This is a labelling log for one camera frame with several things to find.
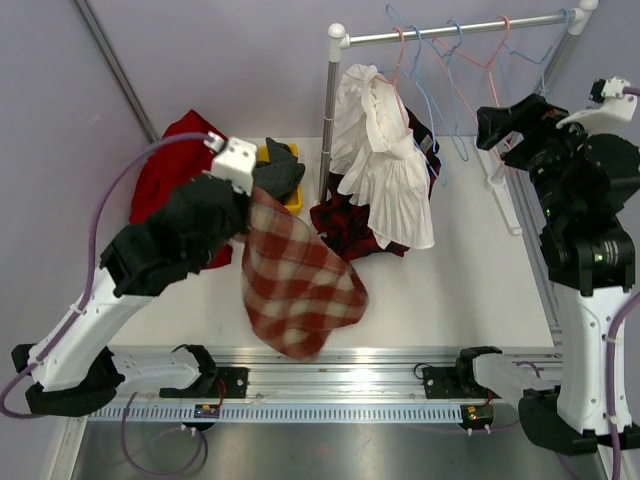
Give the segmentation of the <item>red beige checked skirt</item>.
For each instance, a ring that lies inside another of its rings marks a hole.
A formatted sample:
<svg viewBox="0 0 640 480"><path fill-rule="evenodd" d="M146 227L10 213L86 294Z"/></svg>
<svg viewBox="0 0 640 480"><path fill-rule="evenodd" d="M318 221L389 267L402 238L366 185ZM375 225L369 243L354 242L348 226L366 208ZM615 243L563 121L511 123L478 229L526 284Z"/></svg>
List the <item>red beige checked skirt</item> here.
<svg viewBox="0 0 640 480"><path fill-rule="evenodd" d="M334 330L358 323L369 303L353 266L259 188L249 211L241 290L253 333L301 361L316 357Z"/></svg>

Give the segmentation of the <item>dark red plaid skirt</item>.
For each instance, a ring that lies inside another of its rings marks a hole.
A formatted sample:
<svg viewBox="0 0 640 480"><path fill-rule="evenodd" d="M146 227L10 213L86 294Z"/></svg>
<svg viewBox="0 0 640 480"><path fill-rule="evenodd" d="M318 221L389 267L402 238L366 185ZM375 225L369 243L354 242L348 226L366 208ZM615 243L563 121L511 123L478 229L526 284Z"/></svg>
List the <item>dark red plaid skirt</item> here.
<svg viewBox="0 0 640 480"><path fill-rule="evenodd" d="M440 176L442 168L437 156L440 146L433 132L409 108L406 112L414 143L426 158L431 182L429 194L432 194L434 182ZM342 175L330 173L327 182L329 199L310 210L311 222L324 243L346 261L377 253L391 253L403 257L409 247L394 242L390 242L386 247L378 244L374 232L368 227L370 207L353 205L350 195L338 192L342 178Z"/></svg>

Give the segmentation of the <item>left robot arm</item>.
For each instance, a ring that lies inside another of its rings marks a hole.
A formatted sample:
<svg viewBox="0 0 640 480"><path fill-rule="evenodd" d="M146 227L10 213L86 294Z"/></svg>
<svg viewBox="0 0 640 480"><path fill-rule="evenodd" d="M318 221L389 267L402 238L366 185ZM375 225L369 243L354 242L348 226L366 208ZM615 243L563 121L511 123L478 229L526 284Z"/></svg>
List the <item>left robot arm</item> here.
<svg viewBox="0 0 640 480"><path fill-rule="evenodd" d="M248 230L250 191L203 173L173 190L144 222L125 226L100 255L88 293L52 333L12 353L30 376L30 417L82 417L119 394L203 398L219 370L207 348L182 344L164 353L117 353L108 345L168 286L197 274L236 234Z"/></svg>

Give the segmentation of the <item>solid red skirt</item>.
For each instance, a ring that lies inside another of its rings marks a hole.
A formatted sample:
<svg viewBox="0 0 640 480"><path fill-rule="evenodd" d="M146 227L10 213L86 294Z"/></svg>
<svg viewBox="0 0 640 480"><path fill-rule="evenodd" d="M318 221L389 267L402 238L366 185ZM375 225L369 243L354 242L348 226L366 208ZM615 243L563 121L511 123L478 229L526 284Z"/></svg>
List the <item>solid red skirt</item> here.
<svg viewBox="0 0 640 480"><path fill-rule="evenodd" d="M167 128L163 139L184 133L206 134L209 132L223 139L227 138L196 110L191 109ZM203 142L203 140L190 140L173 143L162 147L148 158L136 183L129 223L143 222L167 203L175 187L186 183L203 170L210 169L214 153ZM205 268L216 269L229 265L232 254L233 247L226 244Z"/></svg>

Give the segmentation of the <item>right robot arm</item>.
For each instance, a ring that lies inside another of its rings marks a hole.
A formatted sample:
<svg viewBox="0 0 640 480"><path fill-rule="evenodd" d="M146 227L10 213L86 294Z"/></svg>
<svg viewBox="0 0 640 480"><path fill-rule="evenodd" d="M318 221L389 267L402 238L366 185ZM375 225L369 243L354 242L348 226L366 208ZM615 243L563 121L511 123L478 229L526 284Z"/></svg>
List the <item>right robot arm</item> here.
<svg viewBox="0 0 640 480"><path fill-rule="evenodd" d="M500 350L478 347L460 353L454 384L466 396L496 394L516 409L534 445L567 456L639 445L622 337L638 303L636 249L617 218L639 188L639 150L612 131L634 111L631 97L603 96L597 108L570 113L532 94L477 112L479 149L521 135L504 162L529 175L545 217L541 252L560 310L562 379L552 384Z"/></svg>

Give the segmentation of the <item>dark grey dotted skirt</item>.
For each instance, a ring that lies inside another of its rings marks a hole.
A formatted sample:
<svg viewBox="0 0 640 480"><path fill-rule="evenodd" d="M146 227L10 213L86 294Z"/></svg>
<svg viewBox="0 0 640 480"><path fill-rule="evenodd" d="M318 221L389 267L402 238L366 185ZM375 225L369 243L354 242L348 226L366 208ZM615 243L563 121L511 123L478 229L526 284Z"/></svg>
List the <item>dark grey dotted skirt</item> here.
<svg viewBox="0 0 640 480"><path fill-rule="evenodd" d="M265 147L260 149L266 157L257 160L253 171L255 185L286 205L297 191L306 171L298 155L287 144L265 138Z"/></svg>

